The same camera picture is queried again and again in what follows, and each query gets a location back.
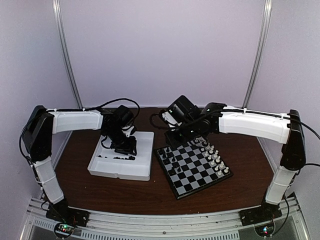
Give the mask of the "black king piece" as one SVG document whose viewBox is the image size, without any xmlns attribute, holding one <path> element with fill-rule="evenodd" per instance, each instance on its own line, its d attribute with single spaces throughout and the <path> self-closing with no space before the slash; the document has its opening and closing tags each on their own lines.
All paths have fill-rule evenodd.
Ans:
<svg viewBox="0 0 320 240">
<path fill-rule="evenodd" d="M 175 170 L 172 168 L 170 171 L 169 171 L 169 175 L 170 176 L 173 176 L 173 175 L 175 175 L 176 174 L 176 172 L 175 172 Z"/>
</svg>

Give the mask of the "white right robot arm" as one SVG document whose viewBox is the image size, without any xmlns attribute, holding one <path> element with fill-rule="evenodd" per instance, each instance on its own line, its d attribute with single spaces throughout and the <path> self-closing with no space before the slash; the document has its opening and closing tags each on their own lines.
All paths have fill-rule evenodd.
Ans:
<svg viewBox="0 0 320 240">
<path fill-rule="evenodd" d="M 178 147 L 197 137 L 209 134 L 239 134 L 266 139 L 282 145 L 281 158 L 266 189 L 264 204 L 256 210 L 259 220 L 268 220 L 275 212 L 298 171 L 306 163 L 305 138 L 296 110 L 269 113 L 210 102 L 204 108 L 181 95 L 161 110 L 160 119 L 168 125 L 165 139 Z"/>
</svg>

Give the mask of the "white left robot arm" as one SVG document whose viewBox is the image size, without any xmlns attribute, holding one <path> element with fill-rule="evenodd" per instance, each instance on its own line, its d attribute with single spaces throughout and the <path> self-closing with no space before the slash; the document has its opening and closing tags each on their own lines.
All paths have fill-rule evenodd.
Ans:
<svg viewBox="0 0 320 240">
<path fill-rule="evenodd" d="M 37 105 L 21 132 L 27 151 L 25 157 L 43 188 L 53 215 L 61 222 L 72 218 L 68 201 L 58 183 L 52 165 L 53 135 L 62 132 L 99 130 L 110 139 L 111 149 L 124 155 L 136 155 L 137 140 L 132 133 L 136 115 L 126 106 L 113 111 L 103 107 L 83 109 L 48 109 Z"/>
</svg>

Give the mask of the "left circuit board with LEDs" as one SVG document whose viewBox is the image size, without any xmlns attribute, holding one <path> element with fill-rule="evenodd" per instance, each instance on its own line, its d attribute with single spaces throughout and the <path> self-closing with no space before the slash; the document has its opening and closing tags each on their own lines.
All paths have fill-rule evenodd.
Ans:
<svg viewBox="0 0 320 240">
<path fill-rule="evenodd" d="M 75 230 L 74 226 L 68 225 L 63 222 L 57 223 L 53 228 L 54 234 L 59 238 L 70 237 L 73 234 L 74 230 Z"/>
</svg>

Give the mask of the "circuit board with leds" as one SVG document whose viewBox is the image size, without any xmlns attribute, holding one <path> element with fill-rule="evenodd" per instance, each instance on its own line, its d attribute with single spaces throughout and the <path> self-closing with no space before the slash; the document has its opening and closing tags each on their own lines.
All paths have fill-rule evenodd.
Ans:
<svg viewBox="0 0 320 240">
<path fill-rule="evenodd" d="M 74 230 L 75 230 L 74 226 L 68 225 L 63 222 L 57 223 L 53 228 L 54 234 L 59 238 L 70 237 L 73 234 Z"/>
<path fill-rule="evenodd" d="M 275 232 L 275 225 L 273 223 L 258 225 L 254 230 L 259 237 L 267 238 Z"/>
</svg>

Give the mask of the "right circuit board with LEDs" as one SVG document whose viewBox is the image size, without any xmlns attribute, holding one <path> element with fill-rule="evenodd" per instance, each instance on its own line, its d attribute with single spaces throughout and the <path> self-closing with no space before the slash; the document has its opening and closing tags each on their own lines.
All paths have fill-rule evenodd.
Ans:
<svg viewBox="0 0 320 240">
<path fill-rule="evenodd" d="M 275 232 L 275 225 L 273 223 L 258 225 L 254 230 L 259 237 L 267 238 Z"/>
</svg>

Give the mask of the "white king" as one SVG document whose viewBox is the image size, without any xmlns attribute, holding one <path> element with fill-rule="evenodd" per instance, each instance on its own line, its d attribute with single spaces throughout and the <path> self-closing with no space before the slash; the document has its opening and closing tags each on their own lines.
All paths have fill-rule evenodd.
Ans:
<svg viewBox="0 0 320 240">
<path fill-rule="evenodd" d="M 212 156 L 213 156 L 213 158 L 215 158 L 215 159 L 218 158 L 218 156 L 219 156 L 219 151 L 216 150 Z"/>
</svg>

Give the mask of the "white compartment tray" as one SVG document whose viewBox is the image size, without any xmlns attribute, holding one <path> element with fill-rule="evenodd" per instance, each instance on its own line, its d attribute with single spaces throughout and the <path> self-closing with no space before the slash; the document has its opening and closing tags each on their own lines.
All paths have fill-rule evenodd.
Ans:
<svg viewBox="0 0 320 240">
<path fill-rule="evenodd" d="M 151 176 L 152 154 L 155 134 L 151 131 L 137 131 L 133 134 L 137 140 L 137 154 L 116 153 L 110 148 L 111 140 L 101 136 L 93 152 L 87 170 L 91 175 L 122 180 L 149 181 Z M 135 160 L 112 159 L 113 157 L 134 156 Z"/>
</svg>

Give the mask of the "black and grey chessboard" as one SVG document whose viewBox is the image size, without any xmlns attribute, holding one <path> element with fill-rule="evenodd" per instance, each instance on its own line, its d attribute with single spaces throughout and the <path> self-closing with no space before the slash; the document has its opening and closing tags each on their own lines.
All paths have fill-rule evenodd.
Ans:
<svg viewBox="0 0 320 240">
<path fill-rule="evenodd" d="M 209 142 L 209 145 L 205 147 L 205 151 L 201 151 L 201 147 L 199 147 L 200 142 L 195 143 L 195 139 L 177 148 L 165 146 L 154 150 L 154 154 L 166 176 L 171 190 L 178 200 L 216 185 L 234 175 L 230 169 L 229 174 L 224 174 L 224 169 L 229 166 L 226 165 L 222 158 L 219 163 L 216 162 L 213 154 L 217 149 L 215 148 L 213 151 L 210 150 L 212 144 L 210 144 L 207 139 L 204 138 L 204 140 Z M 208 156 L 205 157 L 206 151 L 208 151 L 209 156 L 212 156 L 212 161 L 215 161 L 215 166 L 212 167 L 210 164 L 211 161 L 208 161 Z M 219 170 L 222 171 L 222 175 L 218 176 L 217 172 L 219 170 L 215 171 L 215 167 L 219 166 L 221 162 L 224 162 L 225 168 L 219 168 Z M 175 175 L 170 176 L 171 169 L 175 170 Z"/>
</svg>

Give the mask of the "front aluminium rail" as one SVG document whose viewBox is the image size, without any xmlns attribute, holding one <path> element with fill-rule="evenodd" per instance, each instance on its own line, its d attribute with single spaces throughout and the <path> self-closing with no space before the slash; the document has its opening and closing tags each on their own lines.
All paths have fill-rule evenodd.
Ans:
<svg viewBox="0 0 320 240">
<path fill-rule="evenodd" d="M 66 240 L 310 240 L 297 199 L 280 203 L 282 216 L 263 223 L 244 226 L 240 211 L 250 208 L 196 214 L 137 215 L 87 210 L 86 227 L 77 227 Z M 54 233 L 58 221 L 46 218 L 48 203 L 32 198 L 24 215 L 18 240 L 61 240 Z M 272 237 L 258 235 L 258 227 L 275 224 Z"/>
</svg>

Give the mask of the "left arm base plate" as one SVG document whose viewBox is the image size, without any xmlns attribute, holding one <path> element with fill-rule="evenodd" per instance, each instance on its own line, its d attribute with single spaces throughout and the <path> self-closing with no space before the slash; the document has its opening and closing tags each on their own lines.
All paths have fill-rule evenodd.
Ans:
<svg viewBox="0 0 320 240">
<path fill-rule="evenodd" d="M 65 210 L 55 210 L 50 208 L 45 217 L 58 222 L 66 223 L 70 226 L 86 227 L 90 213 L 85 210 L 67 208 Z"/>
</svg>

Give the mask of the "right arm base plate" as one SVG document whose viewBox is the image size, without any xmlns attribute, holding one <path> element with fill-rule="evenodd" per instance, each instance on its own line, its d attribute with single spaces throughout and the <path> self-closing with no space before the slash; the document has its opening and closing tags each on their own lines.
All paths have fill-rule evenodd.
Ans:
<svg viewBox="0 0 320 240">
<path fill-rule="evenodd" d="M 242 226 L 255 225 L 262 222 L 272 221 L 281 217 L 282 211 L 279 208 L 255 207 L 244 209 L 239 212 Z"/>
</svg>

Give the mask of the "left aluminium frame post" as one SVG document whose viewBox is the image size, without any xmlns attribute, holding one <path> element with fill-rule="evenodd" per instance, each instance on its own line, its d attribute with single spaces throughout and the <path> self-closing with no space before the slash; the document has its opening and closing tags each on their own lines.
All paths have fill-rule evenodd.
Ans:
<svg viewBox="0 0 320 240">
<path fill-rule="evenodd" d="M 76 105 L 79 109 L 83 108 L 83 103 L 80 97 L 80 93 L 78 90 L 78 86 L 75 80 L 75 75 L 74 71 L 72 68 L 72 63 L 71 63 L 71 58 L 70 54 L 68 51 L 68 45 L 67 45 L 67 40 L 66 40 L 66 34 L 65 34 L 65 29 L 64 29 L 64 24 L 63 24 L 63 16 L 62 16 L 62 11 L 61 11 L 61 1 L 60 0 L 53 0 L 52 1 L 52 7 L 53 7 L 53 13 L 57 25 L 57 30 L 58 30 L 58 35 L 59 35 L 59 40 L 60 40 L 60 45 L 61 45 L 61 50 L 62 50 L 62 55 L 63 55 L 63 62 L 65 65 L 67 77 L 71 86 L 71 91 L 73 93 Z"/>
</svg>

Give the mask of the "aluminium frame post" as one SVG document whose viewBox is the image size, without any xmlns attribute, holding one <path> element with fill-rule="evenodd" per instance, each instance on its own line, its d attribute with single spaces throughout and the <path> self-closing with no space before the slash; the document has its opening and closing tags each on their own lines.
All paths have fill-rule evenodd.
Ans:
<svg viewBox="0 0 320 240">
<path fill-rule="evenodd" d="M 70 54 L 68 51 L 68 45 L 67 45 L 67 40 L 66 40 L 66 34 L 65 34 L 65 29 L 64 29 L 64 24 L 63 24 L 63 16 L 62 16 L 62 11 L 61 11 L 61 1 L 60 0 L 53 0 L 52 1 L 52 7 L 53 7 L 53 13 L 57 25 L 57 30 L 58 30 L 58 35 L 59 35 L 59 40 L 60 40 L 60 45 L 61 45 L 61 50 L 62 50 L 62 55 L 63 55 L 63 62 L 65 65 L 67 77 L 71 86 L 71 91 L 73 93 L 76 105 L 79 109 L 83 108 L 83 103 L 80 97 L 80 93 L 78 90 L 78 86 L 75 80 L 75 75 L 74 71 L 72 68 L 72 63 L 71 63 L 71 58 Z"/>
<path fill-rule="evenodd" d="M 273 8 L 273 1 L 265 0 L 264 7 L 263 7 L 262 21 L 260 26 L 260 33 L 259 33 L 256 53 L 253 61 L 253 67 L 250 74 L 246 94 L 242 103 L 243 108 L 247 108 L 249 106 L 250 99 L 253 95 L 255 84 L 258 79 L 259 70 L 262 63 L 263 53 L 264 53 L 265 45 L 268 38 L 269 28 L 270 28 L 272 8 Z"/>
</svg>

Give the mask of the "right aluminium frame post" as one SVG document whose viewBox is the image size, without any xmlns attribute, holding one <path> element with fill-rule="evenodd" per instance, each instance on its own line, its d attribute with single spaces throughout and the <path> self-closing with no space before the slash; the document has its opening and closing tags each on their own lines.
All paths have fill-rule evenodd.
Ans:
<svg viewBox="0 0 320 240">
<path fill-rule="evenodd" d="M 273 8 L 273 1 L 265 0 L 264 7 L 263 7 L 262 21 L 260 26 L 260 33 L 259 33 L 256 53 L 253 61 L 253 67 L 250 74 L 246 94 L 242 103 L 243 108 L 247 108 L 249 106 L 250 99 L 253 95 L 255 84 L 258 79 L 259 70 L 262 63 L 263 53 L 264 53 L 265 45 L 268 38 L 269 28 L 270 28 L 272 8 Z"/>
</svg>

